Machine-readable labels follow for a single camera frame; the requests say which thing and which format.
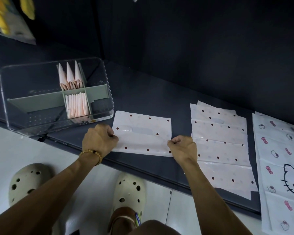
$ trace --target forearm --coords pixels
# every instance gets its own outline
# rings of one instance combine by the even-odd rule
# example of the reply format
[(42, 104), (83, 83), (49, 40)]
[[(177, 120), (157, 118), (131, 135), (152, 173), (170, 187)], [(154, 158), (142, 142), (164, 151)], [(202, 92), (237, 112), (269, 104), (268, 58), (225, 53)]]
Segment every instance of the forearm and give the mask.
[(0, 215), (0, 234), (48, 234), (78, 186), (96, 165), (79, 157), (73, 164)]
[(209, 183), (197, 162), (182, 165), (195, 202), (201, 233), (251, 234)]

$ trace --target person's right hand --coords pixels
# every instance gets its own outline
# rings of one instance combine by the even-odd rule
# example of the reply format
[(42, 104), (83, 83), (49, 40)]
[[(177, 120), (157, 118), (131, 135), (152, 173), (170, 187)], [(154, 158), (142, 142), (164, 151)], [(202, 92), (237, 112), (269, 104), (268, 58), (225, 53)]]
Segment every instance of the person's right hand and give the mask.
[(173, 158), (182, 166), (186, 162), (197, 163), (197, 146), (193, 139), (179, 135), (168, 141)]

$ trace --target hand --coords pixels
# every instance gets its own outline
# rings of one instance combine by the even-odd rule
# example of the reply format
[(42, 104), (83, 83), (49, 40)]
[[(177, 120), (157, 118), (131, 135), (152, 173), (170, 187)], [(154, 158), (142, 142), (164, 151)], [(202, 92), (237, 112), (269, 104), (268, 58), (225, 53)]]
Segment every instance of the hand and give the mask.
[(197, 146), (191, 137), (179, 135), (168, 141), (168, 147), (180, 166), (187, 162), (197, 164)]
[(119, 138), (114, 135), (113, 130), (107, 124), (98, 124), (89, 128), (82, 142), (82, 149), (95, 150), (105, 157), (117, 145)]

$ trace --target person's left hand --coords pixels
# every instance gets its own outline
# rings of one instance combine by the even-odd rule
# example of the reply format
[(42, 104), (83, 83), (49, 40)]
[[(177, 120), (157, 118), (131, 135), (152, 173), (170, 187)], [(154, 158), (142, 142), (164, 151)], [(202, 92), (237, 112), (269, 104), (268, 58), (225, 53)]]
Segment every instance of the person's left hand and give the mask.
[(117, 145), (119, 138), (114, 135), (114, 131), (107, 124), (98, 124), (94, 128), (89, 128), (82, 142), (82, 149), (95, 150), (102, 157), (105, 157)]

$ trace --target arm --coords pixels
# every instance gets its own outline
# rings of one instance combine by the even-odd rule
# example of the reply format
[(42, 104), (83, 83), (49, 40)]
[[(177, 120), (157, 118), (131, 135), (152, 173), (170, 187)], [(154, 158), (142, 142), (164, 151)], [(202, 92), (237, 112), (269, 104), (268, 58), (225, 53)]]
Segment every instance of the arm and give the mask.
[[(96, 150), (105, 157), (117, 144), (118, 137), (108, 125), (89, 128), (83, 150)], [(99, 157), (82, 154), (73, 164), (24, 197), (0, 215), (0, 234), (49, 234), (60, 213)]]
[(205, 234), (250, 234), (209, 183), (197, 163), (197, 147), (191, 137), (168, 141), (174, 159), (185, 172), (195, 202), (200, 230)]

